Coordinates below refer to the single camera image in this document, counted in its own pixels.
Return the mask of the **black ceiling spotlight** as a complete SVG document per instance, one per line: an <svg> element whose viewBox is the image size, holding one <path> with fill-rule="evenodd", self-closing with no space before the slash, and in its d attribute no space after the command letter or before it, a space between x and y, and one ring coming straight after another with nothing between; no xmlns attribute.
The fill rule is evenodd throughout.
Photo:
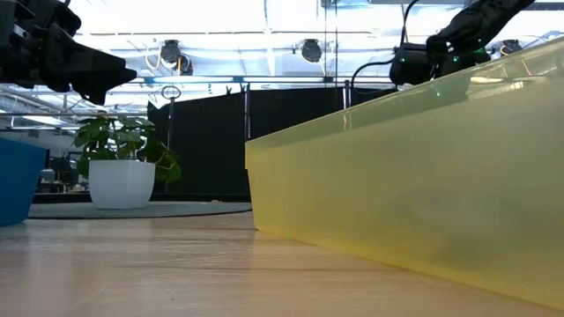
<svg viewBox="0 0 564 317"><path fill-rule="evenodd" d="M301 45L301 57L308 63L319 63L323 52L316 39L305 39Z"/></svg>
<svg viewBox="0 0 564 317"><path fill-rule="evenodd" d="M502 56L511 55L523 50L519 40L504 40L501 43L500 53Z"/></svg>
<svg viewBox="0 0 564 317"><path fill-rule="evenodd" d="M180 50L178 40L166 40L160 48L161 63L178 76L192 76L193 64Z"/></svg>

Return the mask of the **blue plastic bin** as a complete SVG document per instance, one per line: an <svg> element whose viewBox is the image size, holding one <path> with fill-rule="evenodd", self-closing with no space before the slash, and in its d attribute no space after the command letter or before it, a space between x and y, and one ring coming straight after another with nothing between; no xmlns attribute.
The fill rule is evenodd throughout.
<svg viewBox="0 0 564 317"><path fill-rule="evenodd" d="M0 137L0 227L27 219L45 158L44 148Z"/></svg>

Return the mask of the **black partition screen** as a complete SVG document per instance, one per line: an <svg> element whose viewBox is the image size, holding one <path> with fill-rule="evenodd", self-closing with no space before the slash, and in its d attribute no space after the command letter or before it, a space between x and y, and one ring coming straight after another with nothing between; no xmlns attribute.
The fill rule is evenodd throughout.
<svg viewBox="0 0 564 317"><path fill-rule="evenodd" d="M154 193L196 200L249 197L245 143L390 94L390 88L343 87L235 92L176 101L172 151L182 168L178 181L155 183ZM167 144L169 104L147 105L154 135Z"/></svg>

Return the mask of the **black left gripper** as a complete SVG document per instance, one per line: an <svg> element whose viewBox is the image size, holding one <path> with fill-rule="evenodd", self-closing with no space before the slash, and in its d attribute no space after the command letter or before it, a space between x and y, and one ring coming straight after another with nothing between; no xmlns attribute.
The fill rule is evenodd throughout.
<svg viewBox="0 0 564 317"><path fill-rule="evenodd" d="M75 42L80 18L71 0L0 0L0 84L41 82L41 42L48 37L48 87L103 106L107 92L137 77L121 57Z"/></svg>

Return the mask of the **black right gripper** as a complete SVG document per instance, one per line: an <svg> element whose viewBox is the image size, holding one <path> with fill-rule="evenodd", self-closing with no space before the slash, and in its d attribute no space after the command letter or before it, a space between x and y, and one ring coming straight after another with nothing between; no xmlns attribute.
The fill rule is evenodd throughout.
<svg viewBox="0 0 564 317"><path fill-rule="evenodd" d="M396 50L390 66L390 80L395 85L419 85L438 76L441 48L405 42Z"/></svg>

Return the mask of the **yellow plastic bin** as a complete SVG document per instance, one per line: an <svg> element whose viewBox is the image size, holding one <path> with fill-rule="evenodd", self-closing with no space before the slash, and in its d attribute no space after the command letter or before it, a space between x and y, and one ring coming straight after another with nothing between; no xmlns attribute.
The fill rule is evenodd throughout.
<svg viewBox="0 0 564 317"><path fill-rule="evenodd" d="M564 37L245 152L263 232L564 311Z"/></svg>

